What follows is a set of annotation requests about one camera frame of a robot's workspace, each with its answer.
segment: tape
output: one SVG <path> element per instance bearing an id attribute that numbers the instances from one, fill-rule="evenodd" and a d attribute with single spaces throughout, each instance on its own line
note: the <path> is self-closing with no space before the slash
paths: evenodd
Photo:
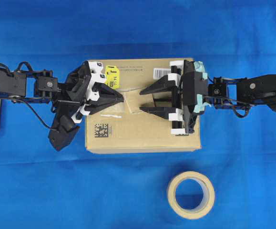
<path id="1" fill-rule="evenodd" d="M 200 204 L 193 209 L 184 209 L 176 200 L 176 189 L 181 182 L 187 179 L 196 181 L 202 188 L 204 197 Z M 186 219 L 199 219 L 205 216 L 213 207 L 215 192 L 210 180 L 197 172 L 189 171 L 175 176 L 168 185 L 167 199 L 172 209 L 181 217 Z"/>

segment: cardboard box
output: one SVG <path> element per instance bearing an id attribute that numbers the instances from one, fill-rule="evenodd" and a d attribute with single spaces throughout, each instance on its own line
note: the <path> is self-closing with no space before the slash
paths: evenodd
<path id="1" fill-rule="evenodd" d="M 183 59 L 91 60 L 102 62 L 104 70 L 107 65 L 116 66 L 119 79 L 115 79 L 115 83 L 119 84 L 118 91 L 123 94 L 124 103 L 87 117 L 87 150 L 97 154 L 117 154 L 200 149 L 199 118 L 194 134 L 172 135 L 172 122 L 139 109 L 143 105 L 154 106 L 153 95 L 139 95 L 143 88 L 155 82 L 157 75 L 154 74 L 154 68 L 170 69 L 170 61 Z"/>

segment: blue fabric background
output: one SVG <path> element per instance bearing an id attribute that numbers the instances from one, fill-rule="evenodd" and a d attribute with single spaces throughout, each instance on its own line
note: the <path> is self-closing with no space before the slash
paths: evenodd
<path id="1" fill-rule="evenodd" d="M 186 56 L 211 77 L 276 73 L 276 0 L 0 0 L 0 62 L 10 69 L 29 61 L 62 82 L 86 59 Z M 50 124 L 50 107 L 34 107 Z M 94 155 L 81 126 L 56 152 L 27 107 L 3 103 L 0 228 L 276 228 L 276 113 L 268 107 L 245 119 L 207 109 L 203 149 L 193 153 Z M 199 220 L 180 218 L 166 199 L 170 179 L 187 170 L 216 191 Z"/>

